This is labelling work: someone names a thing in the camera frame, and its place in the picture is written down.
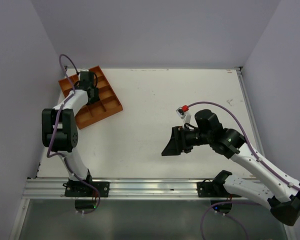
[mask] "gray wall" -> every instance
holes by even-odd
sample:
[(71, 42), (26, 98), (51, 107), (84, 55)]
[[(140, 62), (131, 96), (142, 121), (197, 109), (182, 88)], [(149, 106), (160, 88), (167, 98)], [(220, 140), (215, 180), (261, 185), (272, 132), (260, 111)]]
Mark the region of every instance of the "gray wall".
[(280, 0), (31, 0), (78, 66), (243, 66)]
[(266, 156), (300, 180), (300, 0), (280, 2), (243, 69)]
[(0, 0), (0, 240), (42, 152), (41, 111), (57, 100), (58, 56), (29, 0)]

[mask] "orange tray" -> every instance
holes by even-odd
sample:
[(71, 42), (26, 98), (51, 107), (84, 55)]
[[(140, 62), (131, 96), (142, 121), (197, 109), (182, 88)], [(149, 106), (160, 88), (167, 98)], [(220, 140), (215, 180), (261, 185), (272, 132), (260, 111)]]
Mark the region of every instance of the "orange tray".
[[(97, 101), (90, 105), (84, 105), (77, 115), (75, 116), (76, 125), (79, 129), (83, 129), (91, 124), (94, 124), (102, 119), (105, 119), (113, 114), (121, 112), (123, 107), (117, 98), (114, 90), (110, 86), (104, 73), (99, 66), (90, 68), (89, 71), (96, 73), (98, 77), (97, 87), (99, 88), (100, 101)], [(78, 76), (72, 75), (69, 77), (73, 84), (77, 82)], [(69, 95), (72, 90), (72, 86), (67, 78), (59, 80), (64, 97)]]

